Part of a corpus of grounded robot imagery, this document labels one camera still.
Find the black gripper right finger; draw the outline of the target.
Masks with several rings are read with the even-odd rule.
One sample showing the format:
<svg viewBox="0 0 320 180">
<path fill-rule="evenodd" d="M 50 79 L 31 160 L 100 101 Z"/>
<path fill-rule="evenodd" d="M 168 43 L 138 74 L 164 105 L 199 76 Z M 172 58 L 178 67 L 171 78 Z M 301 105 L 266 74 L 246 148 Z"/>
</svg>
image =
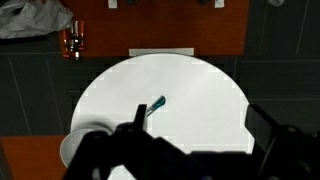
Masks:
<svg viewBox="0 0 320 180">
<path fill-rule="evenodd" d="M 255 143 L 266 152 L 280 125 L 258 105 L 249 104 L 245 117 L 245 127 L 254 137 Z"/>
</svg>

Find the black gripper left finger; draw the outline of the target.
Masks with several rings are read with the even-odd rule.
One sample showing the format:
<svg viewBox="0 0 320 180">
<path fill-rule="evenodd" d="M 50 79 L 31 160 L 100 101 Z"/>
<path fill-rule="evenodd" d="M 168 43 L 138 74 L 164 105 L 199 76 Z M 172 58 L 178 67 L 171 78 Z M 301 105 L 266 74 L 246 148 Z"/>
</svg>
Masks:
<svg viewBox="0 0 320 180">
<path fill-rule="evenodd" d="M 147 105 L 140 104 L 137 108 L 133 121 L 133 129 L 135 131 L 145 131 L 147 127 Z"/>
</svg>

